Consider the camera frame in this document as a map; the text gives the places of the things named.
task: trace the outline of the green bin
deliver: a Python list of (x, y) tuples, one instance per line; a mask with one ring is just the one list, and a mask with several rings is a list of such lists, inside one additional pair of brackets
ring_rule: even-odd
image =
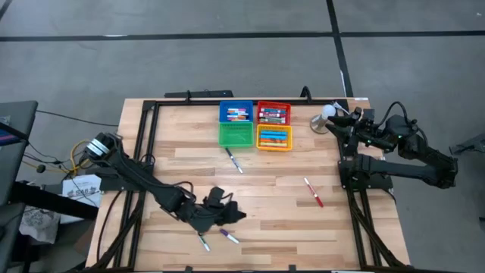
[(248, 148), (254, 144), (252, 122), (219, 123), (219, 145), (225, 148)]

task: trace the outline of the wooden tabletop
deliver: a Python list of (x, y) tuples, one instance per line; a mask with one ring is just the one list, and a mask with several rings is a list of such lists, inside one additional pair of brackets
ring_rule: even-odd
[[(136, 142), (142, 101), (127, 99), (121, 115), (118, 133), (124, 137), (124, 148), (130, 155)], [(351, 110), (356, 106), (370, 108), (366, 99), (348, 101)], [(310, 118), (319, 112), (319, 105), (292, 106), (291, 152), (231, 149), (244, 170), (240, 174), (217, 144), (218, 106), (162, 106), (153, 152), (154, 175), (168, 184), (191, 181), (199, 202), (214, 186), (233, 192), (233, 200), (247, 217), (236, 224), (224, 225), (240, 244), (228, 240), (214, 226), (205, 235), (211, 247), (211, 252), (207, 252), (188, 224), (172, 219), (148, 194), (135, 269), (184, 270), (190, 265), (194, 270), (284, 270), (289, 264), (301, 270), (359, 268), (349, 205), (336, 166), (339, 160), (336, 139), (331, 133), (313, 133), (308, 126)], [(382, 155), (380, 150), (364, 146), (359, 152)], [(315, 202), (303, 177), (314, 186), (324, 208)], [(114, 195), (106, 193), (102, 197), (87, 266), (95, 263), (99, 232)], [(408, 263), (394, 201), (382, 190), (368, 190), (368, 195), (377, 233), (399, 260)], [(109, 216), (101, 241), (102, 253), (118, 233), (123, 204), (124, 193)], [(368, 238), (363, 230), (362, 233), (367, 261), (371, 264)], [(122, 265), (127, 264), (130, 239), (131, 234), (124, 246)]]

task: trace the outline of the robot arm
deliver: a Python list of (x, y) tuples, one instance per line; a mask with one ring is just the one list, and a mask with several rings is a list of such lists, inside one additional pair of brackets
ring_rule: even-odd
[[(351, 164), (349, 169), (352, 175), (369, 178), (372, 174), (386, 174), (420, 179), (442, 189), (455, 186), (457, 159), (430, 148), (427, 141), (417, 135), (419, 129), (416, 120), (409, 121), (407, 117), (393, 115), (381, 130), (379, 126), (382, 122), (374, 124), (374, 110), (365, 110), (363, 115), (361, 113), (362, 110), (357, 108), (345, 117), (329, 117), (334, 124), (326, 125), (344, 143), (344, 156), (354, 156), (353, 160), (346, 163)], [(389, 163), (368, 155), (358, 155), (359, 142), (366, 146), (375, 146), (384, 152), (392, 152), (398, 147), (401, 157), (417, 159), (427, 165)]]
[(224, 191), (212, 188), (202, 204), (196, 204), (196, 196), (177, 185), (164, 184), (148, 173), (138, 162), (128, 158), (123, 143), (110, 133), (100, 133), (85, 148), (88, 158), (100, 167), (113, 168), (127, 182), (149, 191), (160, 208), (177, 220), (190, 224), (200, 234), (213, 224), (235, 223), (246, 214), (238, 211), (237, 202), (228, 195), (227, 204), (221, 203)]

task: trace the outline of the concrete floor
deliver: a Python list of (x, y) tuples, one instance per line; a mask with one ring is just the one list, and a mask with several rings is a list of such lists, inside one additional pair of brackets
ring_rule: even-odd
[[(481, 0), (334, 4), (341, 31), (485, 30)], [(330, 31), (325, 0), (13, 0), (0, 21), (0, 36), (284, 30)], [(370, 98), (377, 119), (391, 102), (403, 102), (442, 152), (483, 133), (485, 36), (345, 38), (343, 47), (354, 95)], [(105, 123), (117, 123), (125, 98), (187, 89), (297, 96), (308, 85), (313, 96), (343, 96), (332, 38), (0, 42), (0, 59), (0, 101), (35, 99), (42, 110)], [(113, 128), (38, 114), (31, 140), (42, 152), (67, 158), (75, 142), (100, 130)], [(451, 190), (394, 179), (406, 245), (418, 268), (485, 267), (485, 232), (478, 224), (485, 215), (483, 155), (460, 156), (459, 168)], [(61, 179), (25, 167), (19, 178)], [(46, 270), (78, 262), (61, 260)]]

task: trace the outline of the purple marker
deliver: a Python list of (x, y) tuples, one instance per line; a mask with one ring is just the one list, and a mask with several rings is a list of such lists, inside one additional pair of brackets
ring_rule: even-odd
[(229, 234), (229, 232), (225, 231), (222, 228), (219, 231), (229, 240), (232, 240), (234, 243), (239, 243), (239, 241), (236, 238), (234, 238), (231, 234)]

